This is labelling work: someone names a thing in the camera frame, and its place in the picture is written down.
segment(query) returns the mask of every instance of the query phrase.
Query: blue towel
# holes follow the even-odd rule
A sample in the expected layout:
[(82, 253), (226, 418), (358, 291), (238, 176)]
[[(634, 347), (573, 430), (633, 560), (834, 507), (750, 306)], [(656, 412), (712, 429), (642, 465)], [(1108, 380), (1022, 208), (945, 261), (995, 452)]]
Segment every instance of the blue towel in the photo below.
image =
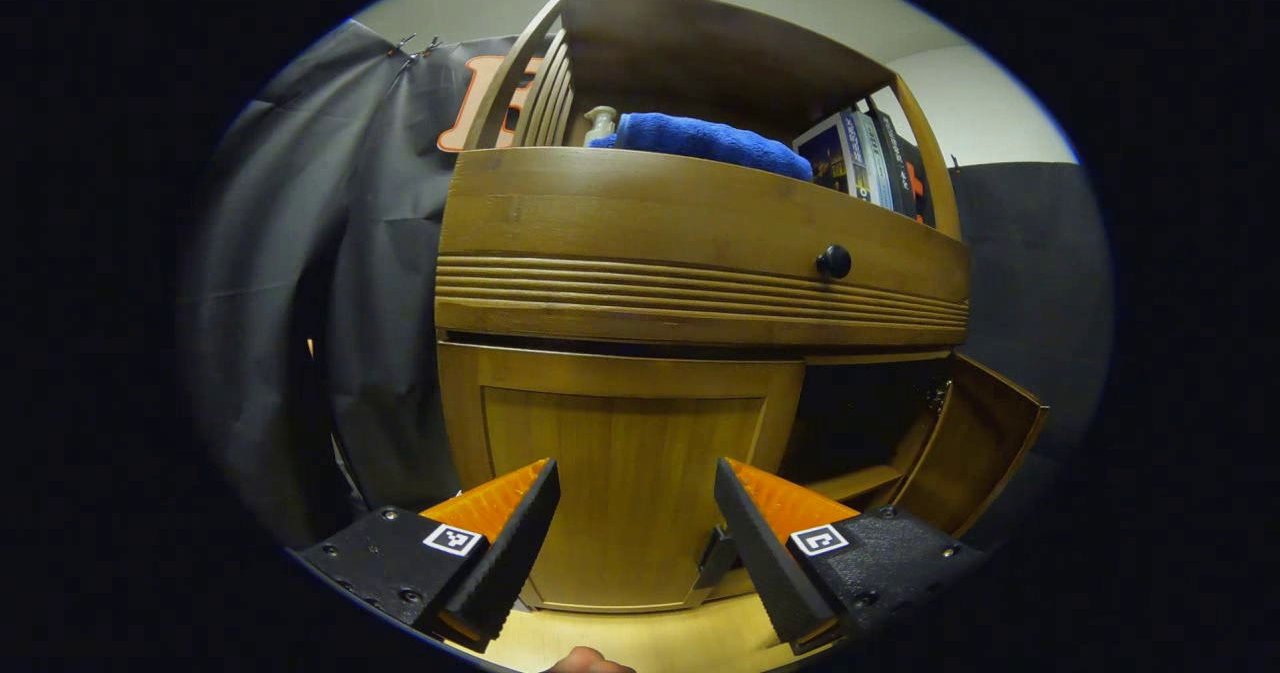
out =
[(724, 123), (698, 118), (667, 116), (663, 113), (623, 113), (618, 132), (591, 141), (591, 148), (649, 150), (653, 154), (690, 155), (708, 161), (732, 162), (813, 180), (813, 166), (786, 145)]

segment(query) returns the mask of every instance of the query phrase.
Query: wooden cabinet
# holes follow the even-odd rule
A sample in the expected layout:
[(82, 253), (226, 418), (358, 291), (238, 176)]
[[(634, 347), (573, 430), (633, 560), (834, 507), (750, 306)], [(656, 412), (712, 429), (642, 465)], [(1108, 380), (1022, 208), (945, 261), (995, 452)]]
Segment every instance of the wooden cabinet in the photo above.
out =
[(561, 503), (526, 604), (652, 612), (690, 603), (718, 522), (719, 455), (777, 470), (804, 363), (646, 360), (439, 344), (462, 485), (553, 455)]
[[(581, 148), (599, 104), (790, 143), (878, 90), (916, 137), (937, 228), (753, 168)], [(559, 461), (526, 604), (644, 613), (750, 592), (741, 571), (692, 590), (719, 455), (956, 532), (1034, 441), (1038, 400), (952, 354), (969, 249), (928, 122), (879, 63), (713, 0), (550, 0), (466, 139), (435, 280), (440, 390), (463, 486)], [(818, 267), (832, 244), (847, 276)]]

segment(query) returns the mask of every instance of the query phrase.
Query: book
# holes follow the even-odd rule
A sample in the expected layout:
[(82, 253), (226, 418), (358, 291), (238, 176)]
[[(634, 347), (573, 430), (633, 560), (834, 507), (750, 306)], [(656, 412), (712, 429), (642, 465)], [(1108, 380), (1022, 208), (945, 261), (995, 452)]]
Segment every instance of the book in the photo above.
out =
[(867, 113), (854, 111), (854, 116), (858, 118), (858, 129), (864, 141), (863, 152), (867, 157), (867, 170), (870, 173), (876, 202), (879, 207), (896, 212), (893, 192), (888, 184), (888, 168), (884, 166), (884, 152), (879, 143), (879, 136), (876, 133), (876, 123)]
[(872, 116), (872, 122), (876, 123), (876, 132), (884, 152), (888, 182), (893, 191), (893, 209), (906, 218), (915, 219), (915, 194), (911, 193), (911, 182), (906, 175), (906, 161), (902, 157), (902, 146), (897, 143), (893, 120), (887, 113), (877, 111), (877, 109), (872, 109), (868, 116)]
[(800, 157), (813, 166), (814, 184), (878, 203), (867, 166), (867, 145), (850, 107), (823, 118), (791, 143)]
[(911, 194), (915, 200), (915, 219), (919, 223), (924, 223), (925, 226), (934, 228), (937, 223), (933, 219), (929, 178), (924, 175), (924, 159), (920, 155), (920, 150), (908, 141), (901, 139), (901, 137), (897, 143), (902, 150), (902, 162), (906, 164), (906, 180), (911, 187)]

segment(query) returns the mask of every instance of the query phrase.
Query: bottle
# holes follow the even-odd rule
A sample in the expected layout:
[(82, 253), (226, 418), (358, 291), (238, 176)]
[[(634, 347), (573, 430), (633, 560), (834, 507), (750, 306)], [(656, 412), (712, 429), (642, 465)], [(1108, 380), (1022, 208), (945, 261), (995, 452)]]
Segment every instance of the bottle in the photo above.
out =
[(590, 111), (585, 114), (586, 120), (591, 122), (591, 129), (586, 131), (586, 137), (582, 139), (582, 146), (591, 145), (591, 141), (598, 139), (598, 137), (604, 137), (612, 134), (613, 132), (613, 118), (617, 116), (617, 111), (608, 105), (596, 105), (591, 107)]

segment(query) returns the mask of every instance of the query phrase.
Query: drawer knob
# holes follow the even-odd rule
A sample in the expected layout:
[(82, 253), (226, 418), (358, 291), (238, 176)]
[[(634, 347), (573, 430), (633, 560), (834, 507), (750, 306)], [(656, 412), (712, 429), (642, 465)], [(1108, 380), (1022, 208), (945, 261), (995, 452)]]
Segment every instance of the drawer knob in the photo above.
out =
[(823, 276), (845, 278), (850, 267), (854, 267), (854, 260), (849, 257), (849, 249), (841, 244), (828, 246), (818, 257), (818, 273)]

